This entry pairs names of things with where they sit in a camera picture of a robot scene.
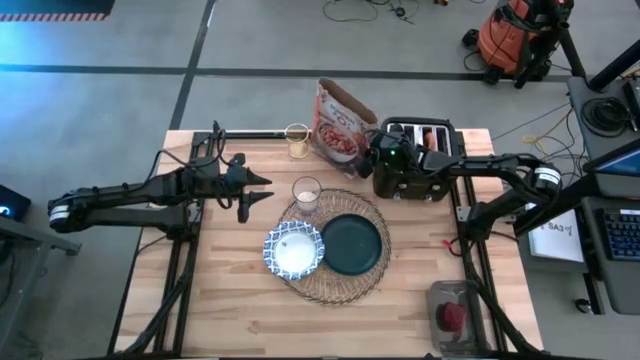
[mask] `concrete floor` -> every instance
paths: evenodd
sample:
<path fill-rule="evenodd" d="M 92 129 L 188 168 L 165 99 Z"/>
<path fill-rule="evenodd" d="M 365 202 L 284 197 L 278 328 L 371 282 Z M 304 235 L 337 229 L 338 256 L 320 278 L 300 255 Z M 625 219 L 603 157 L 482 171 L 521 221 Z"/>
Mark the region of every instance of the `concrete floor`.
<path fill-rule="evenodd" d="M 421 8 L 412 26 L 394 19 L 386 9 L 374 22 L 333 23 L 323 17 L 321 0 L 218 0 L 198 65 L 466 72 L 462 57 L 467 50 L 459 46 L 459 39 L 486 19 L 495 1 L 476 5 L 452 0 L 448 7 L 418 1 Z M 119 0 L 103 23 L 0 23 L 0 66 L 186 67 L 205 4 L 206 0 Z M 336 15 L 358 15 L 367 9 L 364 6 L 345 0 L 336 5 Z M 634 0 L 582 0 L 570 22 L 589 73 L 597 72 L 640 34 L 640 10 Z M 560 52 L 554 62 L 566 65 Z M 0 141 L 7 155 L 0 160 L 0 179 L 33 200 L 28 223 L 40 229 L 48 230 L 48 199 L 79 186 L 145 176 L 162 145 L 183 81 L 182 75 L 76 70 L 0 72 L 4 125 Z M 315 81 L 196 77 L 180 128 L 208 128 L 214 119 L 227 129 L 309 123 Z M 380 119 L 449 118 L 456 127 L 489 128 L 493 135 L 568 102 L 565 85 L 557 82 L 530 83 L 520 91 L 509 82 L 494 88 L 468 81 L 339 79 L 338 83 Z M 533 151 L 521 142 L 522 136 L 543 133 L 563 111 L 497 140 L 496 151 Z M 579 153 L 582 144 L 573 118 L 571 127 L 578 137 L 573 150 Z M 570 141 L 564 128 L 554 136 Z M 563 171 L 572 169 L 569 162 L 558 165 Z M 67 236 L 83 243 L 82 252 L 76 258 L 52 257 L 25 326 L 45 359 L 106 352 L 138 234 L 138 229 L 95 228 Z M 640 318 L 616 315 L 608 306 L 605 316 L 579 314 L 571 303 L 585 293 L 579 274 L 526 270 L 547 350 L 637 358 Z"/>

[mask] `green plate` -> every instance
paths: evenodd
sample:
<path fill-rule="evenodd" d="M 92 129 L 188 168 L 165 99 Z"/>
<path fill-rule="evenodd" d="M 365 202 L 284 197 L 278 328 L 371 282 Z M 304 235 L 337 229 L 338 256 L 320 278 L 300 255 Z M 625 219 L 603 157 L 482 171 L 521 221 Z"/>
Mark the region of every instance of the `green plate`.
<path fill-rule="evenodd" d="M 382 254 L 382 238 L 373 223 L 360 215 L 331 219 L 322 229 L 324 262 L 343 275 L 360 275 L 371 270 Z"/>

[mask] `wooden table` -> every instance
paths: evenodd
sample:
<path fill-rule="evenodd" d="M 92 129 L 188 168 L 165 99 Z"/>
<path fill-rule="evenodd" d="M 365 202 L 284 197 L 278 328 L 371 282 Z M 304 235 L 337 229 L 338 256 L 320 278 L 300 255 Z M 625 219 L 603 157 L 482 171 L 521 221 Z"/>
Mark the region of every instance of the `wooden table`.
<path fill-rule="evenodd" d="M 487 130 L 463 133 L 469 155 L 493 152 Z M 164 148 L 187 160 L 192 134 L 169 131 Z M 350 181 L 315 154 L 291 159 L 283 140 L 228 140 L 225 158 L 238 152 L 246 154 L 252 171 L 273 181 L 262 189 L 275 195 L 254 205 L 246 224 L 236 221 L 237 205 L 222 210 L 215 200 L 206 203 L 183 356 L 437 354 L 430 339 L 427 290 L 437 280 L 464 279 L 461 260 L 451 256 L 442 244 L 457 236 L 451 199 L 437 203 L 380 199 L 373 193 L 371 179 Z M 177 166 L 163 157 L 159 172 Z M 305 301 L 272 275 L 263 262 L 265 235 L 292 201 L 291 186 L 302 174 L 314 176 L 323 187 L 344 188 L 366 196 L 387 222 L 392 242 L 389 268 L 380 284 L 356 303 L 331 307 Z M 498 179 L 477 178 L 474 185 L 479 201 L 490 201 L 503 191 Z M 512 233 L 506 225 L 495 229 Z M 145 229 L 140 246 L 161 235 L 158 230 Z M 499 236 L 492 236 L 486 244 L 501 306 L 525 338 L 542 348 L 517 244 Z M 170 249 L 170 242 L 163 241 L 138 256 L 116 350 L 130 345 L 155 314 Z M 174 308 L 167 339 L 173 338 L 177 306 Z M 486 309 L 483 318 L 492 341 Z"/>

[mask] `keyboard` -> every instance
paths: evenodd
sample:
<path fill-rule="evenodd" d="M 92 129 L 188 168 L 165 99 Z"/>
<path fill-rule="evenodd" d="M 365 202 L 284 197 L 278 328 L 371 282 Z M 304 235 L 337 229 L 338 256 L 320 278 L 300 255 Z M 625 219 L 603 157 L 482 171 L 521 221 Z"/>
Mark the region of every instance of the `keyboard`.
<path fill-rule="evenodd" d="M 640 261 L 640 212 L 623 212 L 625 211 L 604 212 L 611 257 L 614 260 Z"/>

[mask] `clear glass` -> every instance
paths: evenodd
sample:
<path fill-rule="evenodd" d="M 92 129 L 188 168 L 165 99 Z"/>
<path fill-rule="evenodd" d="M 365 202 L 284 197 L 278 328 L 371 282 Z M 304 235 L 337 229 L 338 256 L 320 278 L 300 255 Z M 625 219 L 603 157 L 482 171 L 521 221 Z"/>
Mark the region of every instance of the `clear glass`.
<path fill-rule="evenodd" d="M 312 214 L 318 207 L 320 192 L 320 182 L 310 176 L 301 177 L 293 183 L 293 197 L 300 212 L 305 215 Z"/>
<path fill-rule="evenodd" d="M 304 124 L 291 124 L 284 130 L 289 143 L 289 156 L 302 159 L 309 155 L 309 128 Z"/>

